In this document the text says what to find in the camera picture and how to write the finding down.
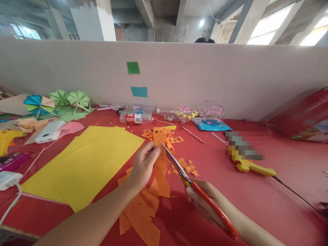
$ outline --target origami umbrella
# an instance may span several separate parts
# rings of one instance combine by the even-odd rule
[[[54,108],[55,104],[52,100],[49,98],[46,98],[41,95],[32,95],[32,96],[27,96],[24,104],[26,104],[27,110],[33,114],[36,115],[36,118],[39,117],[39,115],[44,115],[44,114],[54,114]]]
[[[90,98],[82,91],[71,92],[67,98],[72,106],[75,106],[75,111],[78,107],[83,108],[85,111],[90,112]]]
[[[49,96],[59,108],[69,105],[69,101],[67,100],[68,93],[65,91],[56,90],[55,92],[49,93]]]

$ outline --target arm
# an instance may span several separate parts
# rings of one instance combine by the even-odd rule
[[[211,183],[197,181],[198,186],[219,206],[224,214],[235,226],[239,236],[251,246],[284,246],[282,242],[240,212],[229,200],[221,194]],[[219,218],[211,207],[191,188],[186,188],[189,202],[193,202],[203,217],[216,225]]]
[[[131,175],[107,196],[62,222],[35,246],[100,245],[126,206],[147,184],[154,163],[161,152],[152,142],[138,151]]]

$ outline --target hand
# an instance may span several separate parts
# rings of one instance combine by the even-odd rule
[[[208,196],[211,198],[222,212],[228,217],[231,223],[234,225],[238,233],[241,233],[244,227],[243,213],[241,213],[232,203],[219,192],[211,183],[205,181],[191,180],[195,182]],[[220,218],[216,215],[214,210],[201,198],[200,195],[191,187],[186,187],[185,193],[188,201],[192,202],[199,210],[201,215],[207,219],[210,223],[217,225],[223,224]]]
[[[153,142],[143,146],[134,159],[129,181],[134,187],[142,189],[150,179],[153,166],[161,153],[161,147],[155,148]]]

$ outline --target purple device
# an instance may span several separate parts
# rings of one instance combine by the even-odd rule
[[[31,156],[26,153],[13,152],[5,157],[0,158],[0,172],[10,171],[13,172],[25,162],[31,159]]]

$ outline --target red scissors handle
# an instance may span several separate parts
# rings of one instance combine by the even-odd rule
[[[222,227],[219,223],[218,226],[232,239],[237,240],[238,232],[227,216],[222,212],[222,210],[216,205],[209,196],[195,183],[192,182],[190,186],[206,201],[208,205],[214,210],[214,212],[218,215],[218,217],[222,220],[225,225],[225,228]]]

